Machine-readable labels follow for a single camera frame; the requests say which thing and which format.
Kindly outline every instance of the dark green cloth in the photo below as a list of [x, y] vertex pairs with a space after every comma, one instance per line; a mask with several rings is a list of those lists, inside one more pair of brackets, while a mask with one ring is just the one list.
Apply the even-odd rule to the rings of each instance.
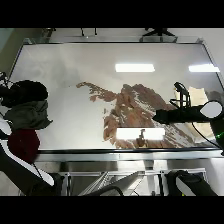
[[51, 122], [47, 116], [48, 103], [44, 101], [32, 101], [14, 106], [7, 111], [4, 119], [12, 122], [12, 128], [17, 129], [43, 129]]

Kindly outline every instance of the red cloth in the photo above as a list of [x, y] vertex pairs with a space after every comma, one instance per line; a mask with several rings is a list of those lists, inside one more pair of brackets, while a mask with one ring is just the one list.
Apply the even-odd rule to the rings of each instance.
[[37, 157], [40, 141], [35, 130], [22, 129], [13, 131], [7, 144], [13, 155], [32, 164]]

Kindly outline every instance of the cloth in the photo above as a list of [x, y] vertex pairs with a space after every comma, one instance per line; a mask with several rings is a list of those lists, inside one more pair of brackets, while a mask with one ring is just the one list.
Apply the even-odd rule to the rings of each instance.
[[19, 104], [7, 111], [4, 119], [12, 122], [12, 130], [43, 129], [53, 122], [48, 120], [47, 108], [46, 100]]
[[[190, 97], [191, 97], [191, 106], [204, 105], [206, 102], [208, 102], [208, 98], [205, 94], [204, 88], [196, 89], [196, 88], [193, 88], [193, 87], [190, 86], [188, 91], [189, 91], [189, 94], [190, 94]], [[176, 96], [177, 100], [180, 99], [180, 93], [179, 92], [175, 91], [175, 96]], [[194, 127], [192, 126], [191, 123], [185, 123], [185, 124], [186, 124], [188, 130], [193, 135], [195, 143], [200, 143], [200, 142], [206, 141], [204, 138], [202, 138], [197, 133], [197, 131], [194, 129]], [[200, 131], [209, 140], [215, 139], [215, 136], [213, 134], [210, 123], [194, 122], [194, 126], [198, 129], [198, 131]]]
[[43, 101], [47, 99], [48, 92], [42, 83], [24, 80], [14, 83], [8, 91], [0, 88], [0, 96], [3, 96], [1, 104], [12, 108], [23, 103]]
[[16, 130], [8, 137], [7, 145], [13, 155], [33, 164], [37, 157], [40, 141], [35, 130]]

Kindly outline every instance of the brown spill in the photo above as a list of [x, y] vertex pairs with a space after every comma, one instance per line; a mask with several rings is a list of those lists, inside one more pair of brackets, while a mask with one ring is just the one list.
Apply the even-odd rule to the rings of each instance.
[[[186, 146], [199, 146], [175, 125], [161, 125], [152, 120], [158, 109], [172, 110], [174, 107], [155, 93], [153, 89], [146, 88], [142, 84], [129, 86], [123, 85], [121, 92], [116, 94], [102, 89], [94, 84], [82, 82], [77, 88], [88, 86], [90, 89], [90, 100], [95, 102], [97, 98], [106, 102], [116, 99], [115, 108], [110, 115], [104, 118], [103, 138], [110, 141], [116, 148], [181, 148]], [[145, 140], [118, 140], [116, 139], [117, 128], [154, 128], [163, 127], [166, 135], [163, 141]]]

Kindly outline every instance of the table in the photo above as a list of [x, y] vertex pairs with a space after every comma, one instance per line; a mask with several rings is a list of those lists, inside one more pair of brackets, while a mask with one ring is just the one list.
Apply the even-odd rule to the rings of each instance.
[[[223, 81], [219, 72], [189, 71], [192, 65], [215, 65], [202, 39], [144, 37], [139, 43], [139, 37], [64, 37], [48, 40], [48, 44], [45, 39], [25, 39], [11, 74], [13, 82], [25, 79], [39, 81], [49, 91], [48, 115], [53, 123], [37, 131], [41, 154], [45, 158], [54, 154], [54, 159], [60, 155], [67, 161], [71, 159], [67, 155], [75, 155], [73, 159], [77, 159], [80, 153], [106, 153], [102, 160], [107, 160], [108, 156], [115, 156], [112, 160], [124, 156], [119, 154], [117, 157], [116, 152], [137, 152], [138, 156], [135, 154], [134, 159], [143, 156], [140, 152], [162, 152], [163, 156], [158, 158], [169, 152], [182, 152], [179, 155], [181, 158], [184, 152], [187, 152], [185, 158], [188, 158], [192, 151], [199, 152], [195, 154], [197, 158], [203, 153], [201, 158], [219, 155], [220, 150], [214, 149], [211, 144], [195, 144], [184, 124], [159, 126], [149, 117], [151, 123], [145, 118], [139, 121], [136, 115], [139, 111], [129, 114], [129, 110], [136, 107], [140, 107], [144, 115], [155, 112], [157, 104], [158, 107], [166, 106], [174, 98], [173, 85], [176, 81], [183, 83], [187, 89], [189, 86], [204, 88], [207, 93], [216, 91], [223, 97]], [[155, 71], [116, 72], [116, 64], [130, 63], [153, 64]], [[118, 105], [121, 95], [123, 101]], [[128, 114], [130, 122], [125, 121]], [[152, 141], [150, 149], [135, 149], [130, 142], [114, 139], [118, 127], [162, 127], [166, 130], [166, 142]]]

